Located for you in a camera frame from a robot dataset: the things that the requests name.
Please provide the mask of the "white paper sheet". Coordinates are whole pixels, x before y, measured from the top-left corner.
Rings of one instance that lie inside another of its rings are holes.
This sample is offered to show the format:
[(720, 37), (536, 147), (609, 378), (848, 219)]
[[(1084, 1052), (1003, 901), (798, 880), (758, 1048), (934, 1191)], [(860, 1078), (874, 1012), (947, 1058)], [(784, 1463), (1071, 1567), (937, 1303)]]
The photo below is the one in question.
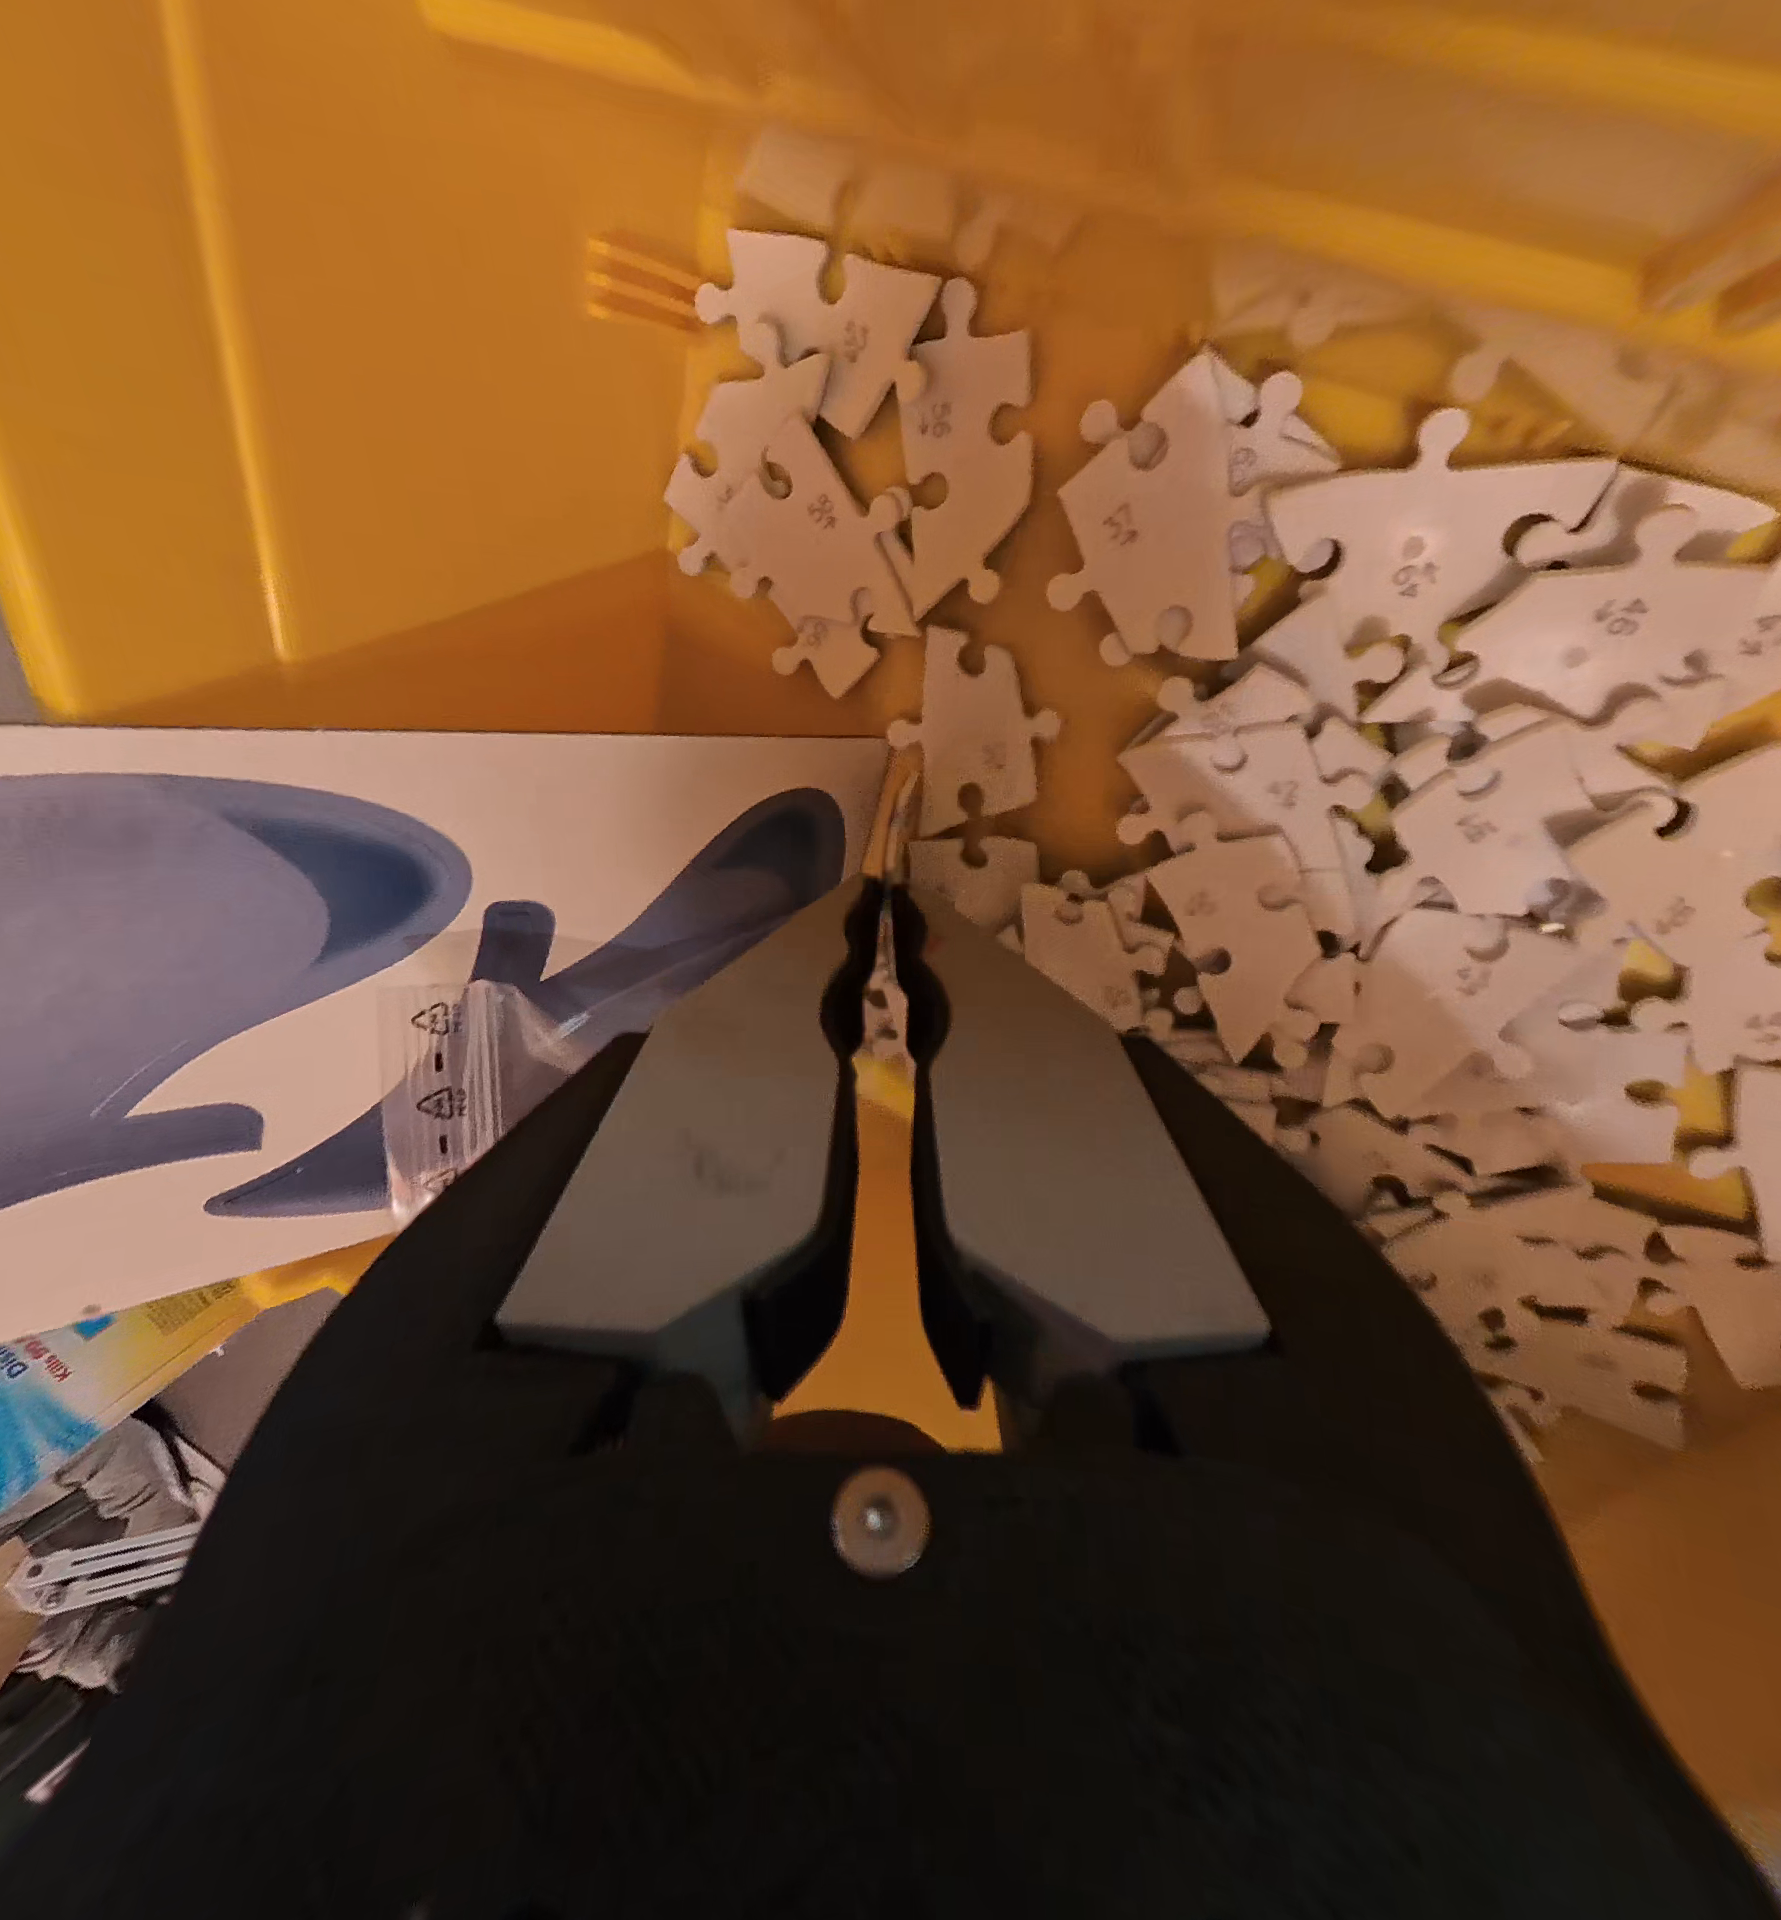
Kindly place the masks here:
[(857, 870), (884, 744), (0, 724), (0, 1343), (393, 1234), (416, 1015), (593, 1051)]

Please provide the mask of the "yellow plastic bin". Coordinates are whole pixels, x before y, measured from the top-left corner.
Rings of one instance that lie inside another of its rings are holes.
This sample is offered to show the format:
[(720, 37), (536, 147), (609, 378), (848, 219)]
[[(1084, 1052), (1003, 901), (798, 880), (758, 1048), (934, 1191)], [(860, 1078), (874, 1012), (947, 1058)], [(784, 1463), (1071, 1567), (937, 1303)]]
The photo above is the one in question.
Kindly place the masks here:
[[(1261, 238), (1781, 388), (1781, 2), (0, 2), (41, 724), (893, 750), (921, 634), (837, 700), (670, 542), (766, 128), (1112, 229), (1182, 318)], [(1781, 1851), (1781, 1390), (1705, 1376), (1678, 1446), (1491, 1428)]]

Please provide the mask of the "clear bag of blue parts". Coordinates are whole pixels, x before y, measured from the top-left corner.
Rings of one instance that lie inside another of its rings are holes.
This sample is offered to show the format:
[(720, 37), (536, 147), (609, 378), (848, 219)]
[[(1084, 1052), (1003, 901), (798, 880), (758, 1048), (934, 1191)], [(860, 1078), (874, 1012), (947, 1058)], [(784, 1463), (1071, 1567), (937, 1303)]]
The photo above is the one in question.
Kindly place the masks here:
[(400, 1226), (610, 1044), (593, 1010), (546, 988), (554, 935), (550, 911), (504, 900), (385, 988), (377, 1114)]

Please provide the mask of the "disinfectant wipes canister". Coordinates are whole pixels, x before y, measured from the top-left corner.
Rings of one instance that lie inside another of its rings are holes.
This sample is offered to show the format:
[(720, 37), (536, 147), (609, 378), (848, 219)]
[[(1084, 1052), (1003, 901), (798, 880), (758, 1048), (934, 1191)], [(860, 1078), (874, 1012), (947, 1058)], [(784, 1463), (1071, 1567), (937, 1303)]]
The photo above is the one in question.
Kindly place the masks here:
[(0, 1522), (255, 1319), (243, 1285), (208, 1285), (0, 1342)]

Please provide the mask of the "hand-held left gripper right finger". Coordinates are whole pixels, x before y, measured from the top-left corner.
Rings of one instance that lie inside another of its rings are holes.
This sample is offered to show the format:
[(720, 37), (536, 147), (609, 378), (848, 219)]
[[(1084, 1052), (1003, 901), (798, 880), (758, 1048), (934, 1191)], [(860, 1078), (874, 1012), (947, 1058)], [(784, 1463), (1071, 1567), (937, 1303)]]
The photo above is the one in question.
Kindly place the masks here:
[(960, 1406), (1254, 1356), (1267, 1313), (1127, 1041), (943, 895), (890, 887), (921, 1331)]

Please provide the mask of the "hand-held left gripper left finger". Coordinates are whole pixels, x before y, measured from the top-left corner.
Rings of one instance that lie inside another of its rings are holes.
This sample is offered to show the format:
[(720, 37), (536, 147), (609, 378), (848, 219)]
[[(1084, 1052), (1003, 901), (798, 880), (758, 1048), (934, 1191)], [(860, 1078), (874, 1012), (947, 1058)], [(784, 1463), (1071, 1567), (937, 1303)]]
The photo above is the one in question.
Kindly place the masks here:
[(881, 880), (850, 880), (680, 1000), (517, 1271), (502, 1339), (780, 1405), (841, 1328), (857, 1048)]

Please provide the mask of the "pile of puzzle pieces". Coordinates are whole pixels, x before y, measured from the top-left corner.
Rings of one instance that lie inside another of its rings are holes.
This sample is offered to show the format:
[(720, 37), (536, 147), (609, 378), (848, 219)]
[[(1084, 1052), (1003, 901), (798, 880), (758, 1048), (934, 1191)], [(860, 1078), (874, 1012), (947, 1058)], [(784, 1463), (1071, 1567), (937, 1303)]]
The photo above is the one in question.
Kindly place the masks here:
[(1781, 388), (791, 128), (666, 505), (841, 700), (921, 634), (913, 877), (1165, 1041), (1539, 1455), (1781, 1390)]

